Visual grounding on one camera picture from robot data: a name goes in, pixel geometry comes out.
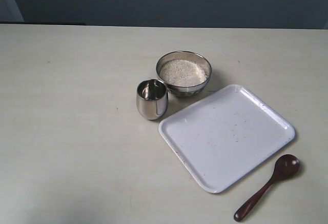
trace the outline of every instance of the white tray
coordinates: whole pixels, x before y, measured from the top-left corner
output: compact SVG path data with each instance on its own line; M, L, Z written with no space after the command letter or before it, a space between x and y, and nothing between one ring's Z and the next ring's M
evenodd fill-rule
M159 132L197 183L219 193L290 142L291 124L229 85L164 119Z

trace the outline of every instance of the spoon bowl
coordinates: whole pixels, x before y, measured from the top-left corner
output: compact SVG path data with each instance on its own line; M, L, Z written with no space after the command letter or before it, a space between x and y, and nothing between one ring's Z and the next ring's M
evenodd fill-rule
M300 162L296 156L286 154L278 158L269 181L236 211L234 215L235 221L242 221L270 186L276 182L293 177L299 171L299 168Z

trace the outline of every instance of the tray rim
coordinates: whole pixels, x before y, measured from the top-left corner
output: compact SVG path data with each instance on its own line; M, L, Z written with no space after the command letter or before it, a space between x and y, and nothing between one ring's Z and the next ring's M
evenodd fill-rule
M165 133L163 132L163 126L164 124L168 121L171 120L172 118L174 118L174 116L179 115L180 112L186 110L186 109L192 109L194 106L198 105L199 103L203 103L205 102L207 99L210 99L213 95L215 95L218 92L223 92L224 90L231 88L231 87L235 87L240 89L244 89L246 91L248 91L249 93L251 93L258 101L260 101L262 104L265 105L266 109L270 110L272 113L274 113L276 116L278 116L282 121L284 121L287 126L288 129L290 129L291 131L291 137L290 139L288 139L281 147L278 147L276 150L273 150L270 154L268 154L268 156L262 160L260 163L258 163L257 165L255 165L254 167L252 166L252 169L245 172L244 174L242 174L239 178L237 178L235 181L233 181L231 184L229 184L228 186L223 186L223 187L218 187L218 188L210 188L206 185L203 184L203 182L201 181L201 179L194 173L194 171L192 170L192 168L185 162L185 160L181 157L181 155L177 152L177 149L169 140L169 138L165 135ZM198 183L198 185L203 188L203 190L209 192L209 193L221 193L224 190L226 190L227 188L229 188L230 186L234 185L235 183L237 183L239 180L241 180L242 178L244 178L246 175L250 174L253 170L255 170L256 168L258 168L261 164L263 164L266 160L270 159L275 153L277 153L278 151L280 151L282 148L284 148L287 144L289 144L294 138L295 138L295 128L292 126L292 124L290 124L284 117L282 117L279 113L277 113L275 110L273 110L270 106L268 106L265 102L263 102L262 99L260 99L257 95L255 95L253 92L251 92L248 88L239 85L239 84L230 84L227 85L225 87L223 87L222 89L210 94L209 96L202 98L201 100L185 107L182 110L179 110L178 112L170 115L169 117L166 117L165 119L163 119L159 125L158 125L158 131L161 134L161 136L163 137L163 139L165 140L165 142L169 145L169 147L171 148L171 150L174 152L174 154L179 158L179 160L181 161L181 163L184 165L184 167L188 170L188 172L192 175L192 177L194 178L194 180Z

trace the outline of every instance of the gray wall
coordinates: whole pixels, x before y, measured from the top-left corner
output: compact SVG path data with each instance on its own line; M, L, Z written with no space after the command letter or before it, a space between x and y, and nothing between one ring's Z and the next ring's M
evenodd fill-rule
M323 28L328 0L16 0L26 22Z

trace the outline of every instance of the spoon handle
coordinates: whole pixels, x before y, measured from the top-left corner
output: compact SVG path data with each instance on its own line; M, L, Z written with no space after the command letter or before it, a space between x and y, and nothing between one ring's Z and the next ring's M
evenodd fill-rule
M234 214L235 221L242 221L274 182L275 180L271 178L257 193L251 196Z

